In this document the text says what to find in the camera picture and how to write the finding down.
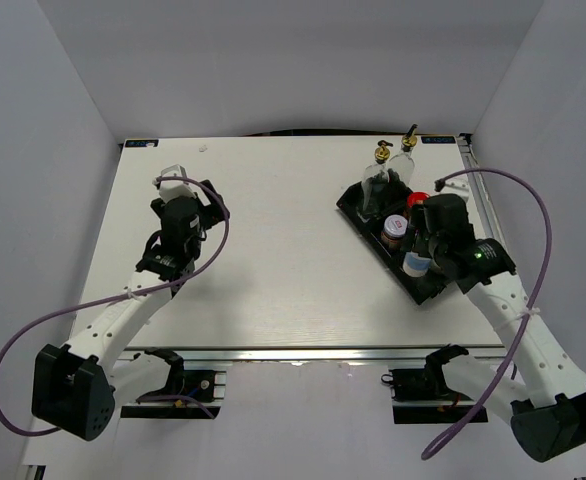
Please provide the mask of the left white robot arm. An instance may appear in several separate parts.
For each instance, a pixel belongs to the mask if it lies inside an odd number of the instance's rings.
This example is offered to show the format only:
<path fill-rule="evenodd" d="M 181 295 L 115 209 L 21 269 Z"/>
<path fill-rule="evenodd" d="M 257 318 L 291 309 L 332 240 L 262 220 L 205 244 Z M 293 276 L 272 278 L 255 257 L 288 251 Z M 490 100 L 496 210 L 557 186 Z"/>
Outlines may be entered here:
<path fill-rule="evenodd" d="M 208 180 L 167 173 L 155 182 L 151 203 L 160 227 L 119 299 L 62 346 L 47 345 L 35 360 L 32 414 L 86 441 L 97 438 L 122 406 L 156 392 L 172 399 L 184 387 L 183 362 L 151 347 L 125 365 L 120 355 L 153 315 L 203 268 L 197 261 L 208 231 L 227 225 L 230 213 Z"/>

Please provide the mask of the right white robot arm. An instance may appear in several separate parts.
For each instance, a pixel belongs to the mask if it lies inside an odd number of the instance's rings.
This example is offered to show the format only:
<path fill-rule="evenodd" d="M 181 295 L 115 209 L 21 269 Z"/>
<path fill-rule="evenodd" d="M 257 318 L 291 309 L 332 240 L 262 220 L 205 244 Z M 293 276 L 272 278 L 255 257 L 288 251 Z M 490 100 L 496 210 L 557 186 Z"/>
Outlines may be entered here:
<path fill-rule="evenodd" d="M 586 373 L 529 305 L 504 247 L 475 237 L 465 201 L 438 194 L 413 205 L 406 241 L 458 285 L 507 350 L 492 370 L 460 346 L 443 347 L 426 360 L 426 390 L 473 399 L 507 423 L 537 462 L 586 444 Z"/>

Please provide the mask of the red-lid dark sauce jar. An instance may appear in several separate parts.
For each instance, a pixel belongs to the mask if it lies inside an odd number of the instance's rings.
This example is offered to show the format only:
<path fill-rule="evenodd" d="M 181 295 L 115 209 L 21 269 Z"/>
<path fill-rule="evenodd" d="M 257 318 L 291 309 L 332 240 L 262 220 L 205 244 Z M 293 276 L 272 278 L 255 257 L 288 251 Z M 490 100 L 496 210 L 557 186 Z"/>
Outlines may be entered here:
<path fill-rule="evenodd" d="M 426 192 L 412 192 L 406 200 L 406 209 L 410 211 L 414 205 L 421 205 L 430 195 Z"/>

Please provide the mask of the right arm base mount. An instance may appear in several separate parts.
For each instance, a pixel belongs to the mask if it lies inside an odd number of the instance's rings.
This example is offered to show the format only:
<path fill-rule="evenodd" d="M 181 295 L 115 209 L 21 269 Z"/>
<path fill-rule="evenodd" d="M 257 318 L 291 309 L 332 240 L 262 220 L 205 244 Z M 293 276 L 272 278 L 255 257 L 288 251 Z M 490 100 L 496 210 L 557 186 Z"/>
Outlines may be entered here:
<path fill-rule="evenodd" d="M 474 406 L 472 399 L 451 390 L 442 367 L 452 359 L 468 356 L 459 345 L 447 345 L 429 354 L 421 368 L 395 368 L 381 375 L 391 391 L 393 421 L 396 425 L 454 424 Z"/>

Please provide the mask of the blue-label silver-lid shaker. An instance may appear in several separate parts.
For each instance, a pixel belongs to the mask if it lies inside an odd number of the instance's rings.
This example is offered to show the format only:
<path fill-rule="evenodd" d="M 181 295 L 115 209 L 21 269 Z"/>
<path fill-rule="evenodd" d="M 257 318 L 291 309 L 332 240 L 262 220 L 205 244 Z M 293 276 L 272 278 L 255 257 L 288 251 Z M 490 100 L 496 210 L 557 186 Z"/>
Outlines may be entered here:
<path fill-rule="evenodd" d="M 402 269 L 412 278 L 425 276 L 431 266 L 431 259 L 409 251 L 404 254 Z"/>

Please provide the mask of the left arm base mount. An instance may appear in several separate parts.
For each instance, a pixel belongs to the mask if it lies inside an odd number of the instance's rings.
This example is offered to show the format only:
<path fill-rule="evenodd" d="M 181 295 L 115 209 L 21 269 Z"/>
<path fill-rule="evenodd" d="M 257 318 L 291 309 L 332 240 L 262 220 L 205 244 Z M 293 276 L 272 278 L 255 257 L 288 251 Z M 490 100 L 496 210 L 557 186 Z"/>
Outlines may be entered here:
<path fill-rule="evenodd" d="M 227 372 L 194 366 L 177 352 L 151 348 L 133 360 L 161 360 L 169 370 L 163 384 L 121 408 L 122 419 L 213 420 L 221 410 Z"/>

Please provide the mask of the small white-lid sauce jar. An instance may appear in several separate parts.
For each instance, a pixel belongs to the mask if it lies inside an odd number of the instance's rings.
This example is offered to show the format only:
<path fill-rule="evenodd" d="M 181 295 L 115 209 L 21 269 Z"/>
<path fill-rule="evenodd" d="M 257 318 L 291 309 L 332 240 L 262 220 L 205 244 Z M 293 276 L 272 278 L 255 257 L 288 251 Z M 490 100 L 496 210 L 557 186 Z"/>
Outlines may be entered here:
<path fill-rule="evenodd" d="M 389 215 L 382 224 L 381 242 L 390 250 L 398 250 L 408 227 L 408 220 L 399 214 Z"/>

